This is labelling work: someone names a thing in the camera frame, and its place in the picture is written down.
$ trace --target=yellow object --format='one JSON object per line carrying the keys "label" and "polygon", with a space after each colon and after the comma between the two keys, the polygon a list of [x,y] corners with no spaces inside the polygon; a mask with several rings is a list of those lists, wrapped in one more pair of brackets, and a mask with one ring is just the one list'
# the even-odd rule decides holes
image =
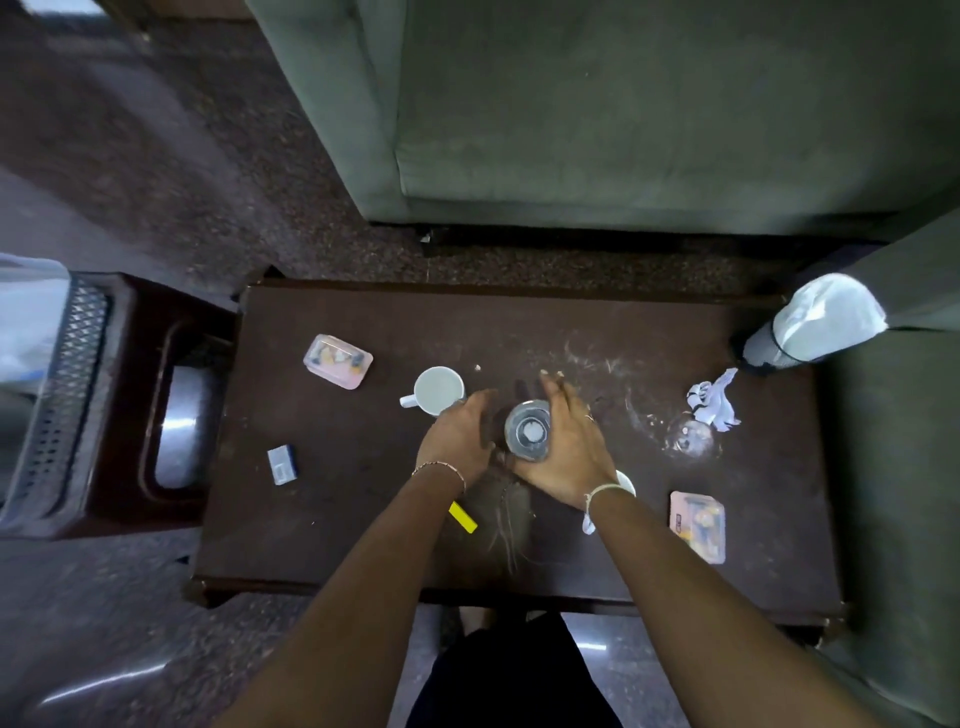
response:
{"label": "yellow object", "polygon": [[450,505],[450,515],[457,520],[467,533],[473,533],[477,529],[477,522],[467,515],[467,511],[460,507],[456,500]]}

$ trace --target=forearm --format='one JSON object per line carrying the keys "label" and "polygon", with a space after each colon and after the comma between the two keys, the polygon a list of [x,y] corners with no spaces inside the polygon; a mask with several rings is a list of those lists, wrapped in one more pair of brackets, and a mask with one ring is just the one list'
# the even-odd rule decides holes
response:
{"label": "forearm", "polygon": [[876,726],[642,502],[609,489],[590,516],[695,728]]}
{"label": "forearm", "polygon": [[446,468],[411,478],[218,728],[386,725],[427,561],[462,489]]}

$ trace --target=tiled floor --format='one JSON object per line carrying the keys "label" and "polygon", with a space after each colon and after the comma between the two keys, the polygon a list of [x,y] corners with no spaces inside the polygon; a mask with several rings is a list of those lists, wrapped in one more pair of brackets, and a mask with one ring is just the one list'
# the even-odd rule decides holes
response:
{"label": "tiled floor", "polygon": [[[735,242],[704,239],[665,252],[637,235],[630,253],[484,245],[427,259],[411,231],[359,217],[255,28],[159,29],[130,46],[2,19],[7,252],[123,270],[219,303],[265,263],[315,279],[739,294],[808,257],[745,257]],[[505,239],[492,231],[487,242]],[[196,543],[194,531],[0,542],[0,724],[186,727],[219,714],[306,601],[187,604],[189,567],[177,559]],[[567,623],[591,645],[591,673],[625,725],[685,724],[638,619]],[[436,626],[436,609],[421,607],[392,725],[428,674]]]}

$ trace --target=person's right hand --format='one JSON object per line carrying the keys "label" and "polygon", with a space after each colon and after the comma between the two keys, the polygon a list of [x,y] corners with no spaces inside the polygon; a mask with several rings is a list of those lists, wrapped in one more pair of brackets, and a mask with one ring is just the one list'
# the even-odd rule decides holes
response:
{"label": "person's right hand", "polygon": [[590,491],[616,482],[616,468],[600,428],[573,386],[559,372],[540,372],[540,380],[550,400],[549,451],[543,462],[514,457],[510,467],[560,502],[584,510]]}

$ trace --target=crumpled paper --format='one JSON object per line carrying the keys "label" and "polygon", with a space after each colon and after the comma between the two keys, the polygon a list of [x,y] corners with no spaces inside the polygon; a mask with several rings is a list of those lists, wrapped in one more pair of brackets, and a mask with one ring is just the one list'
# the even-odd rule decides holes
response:
{"label": "crumpled paper", "polygon": [[740,421],[733,415],[733,405],[727,399],[727,385],[736,375],[736,367],[730,367],[716,381],[702,381],[686,392],[686,403],[693,411],[693,419],[704,425],[713,425],[717,432],[726,432]]}

